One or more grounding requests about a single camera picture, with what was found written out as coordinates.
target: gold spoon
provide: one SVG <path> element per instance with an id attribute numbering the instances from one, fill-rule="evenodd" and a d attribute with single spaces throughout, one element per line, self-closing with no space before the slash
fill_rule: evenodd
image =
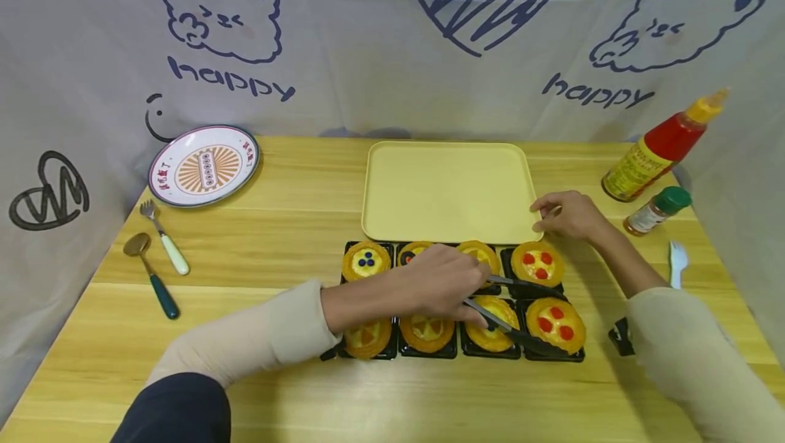
<path id="1" fill-rule="evenodd" d="M 166 317 L 170 319 L 176 319 L 180 317 L 180 309 L 177 308 L 177 304 L 174 302 L 172 295 L 164 286 L 164 282 L 161 281 L 161 278 L 158 277 L 148 264 L 147 259 L 144 258 L 144 251 L 147 250 L 147 247 L 150 245 L 150 236 L 146 233 L 136 233 L 133 237 L 128 239 L 128 242 L 125 242 L 123 246 L 123 252 L 125 252 L 126 256 L 136 257 L 139 258 L 144 263 L 144 268 L 147 270 L 150 276 L 150 283 L 152 283 L 152 289 L 155 290 L 155 296 L 158 297 L 158 303 L 161 304 L 161 308 L 164 309 L 164 313 Z"/>

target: tart with blueberry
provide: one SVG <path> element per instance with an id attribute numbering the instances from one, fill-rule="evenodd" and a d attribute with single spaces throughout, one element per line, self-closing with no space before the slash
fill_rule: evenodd
<path id="1" fill-rule="evenodd" d="M 587 329 L 572 304 L 554 298 L 538 299 L 529 305 L 526 328 L 529 334 L 569 354 L 580 351 L 587 340 Z"/>
<path id="2" fill-rule="evenodd" d="M 422 353 L 435 353 L 452 339 L 455 321 L 434 319 L 423 315 L 401 319 L 401 335 L 409 346 Z"/>
<path id="3" fill-rule="evenodd" d="M 374 242 L 359 242 L 344 255 L 341 272 L 346 281 L 356 281 L 390 269 L 387 249 Z"/>
<path id="4" fill-rule="evenodd" d="M 522 243 L 512 251 L 512 272 L 518 279 L 554 288 L 564 276 L 564 261 L 543 242 Z"/>
<path id="5" fill-rule="evenodd" d="M 515 310 L 512 310 L 510 304 L 507 304 L 505 300 L 485 294 L 475 296 L 474 300 L 480 307 L 489 310 L 489 312 L 504 320 L 511 327 L 515 329 L 521 328 L 521 325 L 518 323 L 518 315 L 515 314 Z M 481 329 L 473 324 L 465 324 L 465 327 L 469 339 L 474 341 L 477 346 L 491 353 L 502 353 L 502 351 L 507 351 L 515 344 L 500 329 L 490 331 Z"/>

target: right hand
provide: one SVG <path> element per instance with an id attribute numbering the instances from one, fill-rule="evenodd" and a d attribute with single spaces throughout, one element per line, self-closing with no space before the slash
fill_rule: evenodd
<path id="1" fill-rule="evenodd" d="M 542 220 L 532 227 L 536 232 L 557 232 L 582 241 L 595 241 L 613 225 L 598 210 L 591 198 L 578 191 L 546 194 L 532 203 Z"/>
<path id="2" fill-rule="evenodd" d="M 435 243 L 412 258 L 406 266 L 394 268 L 397 283 L 409 292 L 407 312 L 430 318 L 448 318 L 487 328 L 485 319 L 463 301 L 482 287 L 491 274 L 488 264 L 477 261 L 455 247 Z"/>

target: fork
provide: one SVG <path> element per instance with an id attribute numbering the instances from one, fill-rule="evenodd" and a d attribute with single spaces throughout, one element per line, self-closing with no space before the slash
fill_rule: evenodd
<path id="1" fill-rule="evenodd" d="M 140 215 L 152 220 L 155 229 L 158 230 L 158 235 L 161 236 L 161 242 L 164 242 L 164 248 L 166 249 L 167 255 L 169 255 L 169 261 L 172 262 L 174 270 L 181 276 L 185 276 L 191 271 L 191 268 L 188 267 L 188 263 L 185 261 L 185 258 L 180 253 L 180 250 L 177 249 L 174 242 L 172 242 L 172 239 L 169 238 L 169 236 L 166 235 L 166 232 L 164 232 L 164 229 L 161 228 L 161 224 L 155 219 L 156 210 L 158 209 L 156 209 L 153 200 L 144 201 L 139 205 Z"/>
<path id="2" fill-rule="evenodd" d="M 681 289 L 681 272 L 689 265 L 685 246 L 671 241 L 671 287 Z"/>

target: tart with orange slice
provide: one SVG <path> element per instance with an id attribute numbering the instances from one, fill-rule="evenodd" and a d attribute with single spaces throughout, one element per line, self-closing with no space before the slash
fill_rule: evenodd
<path id="1" fill-rule="evenodd" d="M 529 334 L 575 354 L 587 340 L 587 329 L 577 310 L 561 299 L 543 298 L 526 309 Z"/>
<path id="2" fill-rule="evenodd" d="M 420 252 L 432 245 L 433 242 L 425 241 L 407 243 L 407 245 L 401 247 L 401 251 L 398 251 L 398 266 L 406 266 L 414 256 L 417 256 Z"/>
<path id="3" fill-rule="evenodd" d="M 512 272 L 518 279 L 554 288 L 564 276 L 564 261 L 556 250 L 543 242 L 522 243 L 512 251 Z"/>
<path id="4" fill-rule="evenodd" d="M 346 281 L 356 281 L 390 269 L 387 249 L 376 242 L 358 242 L 348 248 L 341 264 Z"/>
<path id="5" fill-rule="evenodd" d="M 456 248 L 460 252 L 474 257 L 480 262 L 485 262 L 491 267 L 491 274 L 499 276 L 499 272 L 502 269 L 502 263 L 499 261 L 499 257 L 496 256 L 496 252 L 485 245 L 485 243 L 480 241 L 468 241 L 460 243 Z M 483 288 L 488 288 L 489 286 L 493 286 L 493 284 L 487 281 L 482 285 Z"/>
<path id="6" fill-rule="evenodd" d="M 480 307 L 489 310 L 489 312 L 504 320 L 513 328 L 521 328 L 521 324 L 518 323 L 518 315 L 515 314 L 515 312 L 512 310 L 510 305 L 505 302 L 505 300 L 485 294 L 475 296 L 474 300 L 477 302 L 477 304 L 480 305 Z M 477 346 L 480 346 L 482 349 L 490 351 L 491 353 L 501 353 L 502 351 L 507 351 L 510 349 L 510 347 L 512 347 L 513 344 L 515 344 L 515 342 L 502 333 L 500 329 L 494 329 L 490 331 L 487 329 L 481 329 L 473 324 L 465 324 L 465 327 L 466 334 L 469 335 L 469 339 L 474 341 Z"/>
<path id="7" fill-rule="evenodd" d="M 393 324 L 389 319 L 372 320 L 344 333 L 346 353 L 358 360 L 370 360 L 382 353 L 390 341 Z"/>
<path id="8" fill-rule="evenodd" d="M 435 353 L 446 346 L 455 333 L 455 321 L 423 315 L 401 319 L 401 335 L 409 346 L 422 353 Z"/>

